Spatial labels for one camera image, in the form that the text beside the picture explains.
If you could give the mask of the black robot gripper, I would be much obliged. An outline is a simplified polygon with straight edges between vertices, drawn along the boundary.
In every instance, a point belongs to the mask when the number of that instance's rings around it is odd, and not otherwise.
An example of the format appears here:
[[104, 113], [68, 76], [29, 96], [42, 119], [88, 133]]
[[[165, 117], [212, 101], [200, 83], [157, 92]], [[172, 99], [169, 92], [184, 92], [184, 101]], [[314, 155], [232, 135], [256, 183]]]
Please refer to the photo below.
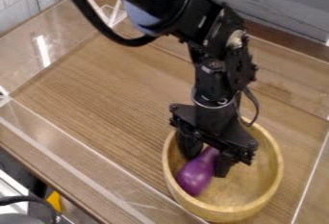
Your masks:
[[[239, 111], [242, 95], [255, 107], [250, 121], [242, 118]], [[252, 163], [258, 142], [247, 133], [247, 127], [258, 118], [258, 100], [247, 87], [218, 100], [193, 88], [191, 100], [191, 105], [175, 103], [169, 106], [169, 124], [176, 129], [179, 149], [184, 158], [192, 160], [199, 155], [203, 144], [215, 148], [220, 153], [214, 163], [214, 175], [224, 178], [235, 163]]]

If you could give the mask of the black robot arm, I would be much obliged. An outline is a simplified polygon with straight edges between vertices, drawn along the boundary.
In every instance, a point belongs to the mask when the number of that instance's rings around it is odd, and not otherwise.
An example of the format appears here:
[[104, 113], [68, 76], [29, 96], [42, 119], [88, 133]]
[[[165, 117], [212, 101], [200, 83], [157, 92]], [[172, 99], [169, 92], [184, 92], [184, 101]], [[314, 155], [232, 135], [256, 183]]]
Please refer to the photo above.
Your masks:
[[135, 27], [144, 33], [125, 38], [105, 25], [86, 0], [72, 0], [88, 22], [113, 42], [143, 46], [171, 35], [187, 45], [195, 69], [189, 105], [169, 106], [180, 152], [193, 159], [204, 144], [219, 151], [214, 175], [223, 178], [234, 164], [250, 164], [258, 142], [247, 133], [240, 98], [252, 98], [256, 64], [247, 50], [244, 20], [215, 0], [123, 0]]

